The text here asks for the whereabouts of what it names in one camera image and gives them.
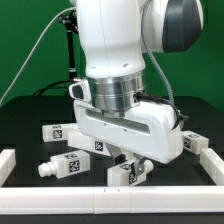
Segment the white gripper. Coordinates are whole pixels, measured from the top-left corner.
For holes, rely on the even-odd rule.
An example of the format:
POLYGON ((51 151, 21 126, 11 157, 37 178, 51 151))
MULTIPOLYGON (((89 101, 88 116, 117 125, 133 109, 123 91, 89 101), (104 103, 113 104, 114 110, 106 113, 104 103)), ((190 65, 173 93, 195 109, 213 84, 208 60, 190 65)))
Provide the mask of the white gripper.
POLYGON ((108 150, 116 165, 125 161, 120 148, 136 153, 136 174, 145 171, 147 158, 167 164, 183 151, 181 130, 174 128, 174 110, 169 105, 140 102, 123 118, 108 118, 91 104, 75 100, 74 111, 84 135, 111 144, 108 150))

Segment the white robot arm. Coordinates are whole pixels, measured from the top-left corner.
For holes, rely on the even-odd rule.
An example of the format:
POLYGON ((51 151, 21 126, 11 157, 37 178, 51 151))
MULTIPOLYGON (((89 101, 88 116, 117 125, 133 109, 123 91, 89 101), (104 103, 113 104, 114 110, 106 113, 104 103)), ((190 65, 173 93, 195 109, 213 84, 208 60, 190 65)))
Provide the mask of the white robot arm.
POLYGON ((168 163, 183 150, 181 115, 168 96, 145 93, 142 54, 189 49, 203 29, 200 0, 73 0, 86 58, 86 79, 74 98, 78 127, 117 157, 135 156, 139 175, 146 159, 168 163))

